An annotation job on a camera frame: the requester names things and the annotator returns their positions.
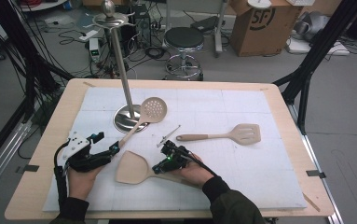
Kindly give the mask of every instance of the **slotted spoon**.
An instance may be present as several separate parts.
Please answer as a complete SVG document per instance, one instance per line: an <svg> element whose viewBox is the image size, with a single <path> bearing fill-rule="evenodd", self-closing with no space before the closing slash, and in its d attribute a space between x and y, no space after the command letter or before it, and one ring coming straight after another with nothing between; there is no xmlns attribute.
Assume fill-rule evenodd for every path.
<svg viewBox="0 0 357 224"><path fill-rule="evenodd" d="M119 183L125 184L140 184L149 177L167 179L188 185L190 187L198 188L198 186L192 185L176 175L168 173L156 175L144 157L126 150L120 159L119 166L117 167L115 180Z"/></svg>
<svg viewBox="0 0 357 224"><path fill-rule="evenodd" d="M166 103L158 97L150 97L143 101L140 108L140 119L137 124L119 141L119 147L123 147L129 138L134 134L137 128L142 123L158 123L161 122L167 114Z"/></svg>
<svg viewBox="0 0 357 224"><path fill-rule="evenodd" d="M237 144L247 146L260 142L260 129L257 124L238 124L229 133L221 134L181 134L176 136L178 141L195 141L210 138L230 138Z"/></svg>

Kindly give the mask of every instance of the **slotted spatula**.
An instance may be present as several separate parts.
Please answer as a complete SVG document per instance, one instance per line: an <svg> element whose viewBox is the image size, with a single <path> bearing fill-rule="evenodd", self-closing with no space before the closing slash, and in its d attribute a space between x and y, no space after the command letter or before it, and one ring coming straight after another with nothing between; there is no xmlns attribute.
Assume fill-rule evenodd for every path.
<svg viewBox="0 0 357 224"><path fill-rule="evenodd" d="M125 184L140 184L149 177L167 179L198 188L198 186L192 185L176 175L168 173L156 175L144 157L126 150L117 167L116 181Z"/></svg>
<svg viewBox="0 0 357 224"><path fill-rule="evenodd" d="M229 133L221 134L181 134L176 136L178 141L195 141L210 138L230 138L237 144L247 146L260 142L260 129L257 124L238 124Z"/></svg>

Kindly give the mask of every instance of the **stool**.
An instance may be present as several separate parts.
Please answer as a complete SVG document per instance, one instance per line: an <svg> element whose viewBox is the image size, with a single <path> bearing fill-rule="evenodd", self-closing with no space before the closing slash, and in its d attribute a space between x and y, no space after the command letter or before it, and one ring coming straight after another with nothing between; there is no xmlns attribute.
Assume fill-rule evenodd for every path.
<svg viewBox="0 0 357 224"><path fill-rule="evenodd" d="M203 80L200 63L188 52L202 49L204 36L202 33L189 27L174 27L164 35L164 43L168 47L175 48L179 54L171 56L166 62L166 70L176 77L187 78L199 75L198 80Z"/></svg>

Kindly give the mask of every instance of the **black sleeve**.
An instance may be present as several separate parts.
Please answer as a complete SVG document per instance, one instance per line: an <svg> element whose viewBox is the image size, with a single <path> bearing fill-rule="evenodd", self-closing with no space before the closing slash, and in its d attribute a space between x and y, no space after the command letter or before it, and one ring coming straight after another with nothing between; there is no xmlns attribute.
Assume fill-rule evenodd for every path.
<svg viewBox="0 0 357 224"><path fill-rule="evenodd" d="M50 224L83 224L89 203L76 198L67 198L59 215Z"/></svg>
<svg viewBox="0 0 357 224"><path fill-rule="evenodd" d="M239 191L230 189L220 176L215 176L207 181L202 190L210 200L210 210L215 223L265 223L257 206Z"/></svg>

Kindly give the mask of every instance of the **person's hand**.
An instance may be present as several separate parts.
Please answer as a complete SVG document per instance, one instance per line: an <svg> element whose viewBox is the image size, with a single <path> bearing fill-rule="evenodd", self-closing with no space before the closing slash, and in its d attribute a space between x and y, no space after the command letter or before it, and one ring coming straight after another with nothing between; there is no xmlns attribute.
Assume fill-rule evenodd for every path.
<svg viewBox="0 0 357 224"><path fill-rule="evenodd" d="M201 158L193 154L193 156L201 161ZM205 182L213 178L213 175L206 169L200 167L196 162L191 161L185 168L170 172L173 175L179 175L194 185L203 186Z"/></svg>
<svg viewBox="0 0 357 224"><path fill-rule="evenodd" d="M68 169L68 197L86 200L91 189L93 188L94 181L96 181L97 174L102 170L103 166L98 167L86 173L80 173L76 170Z"/></svg>

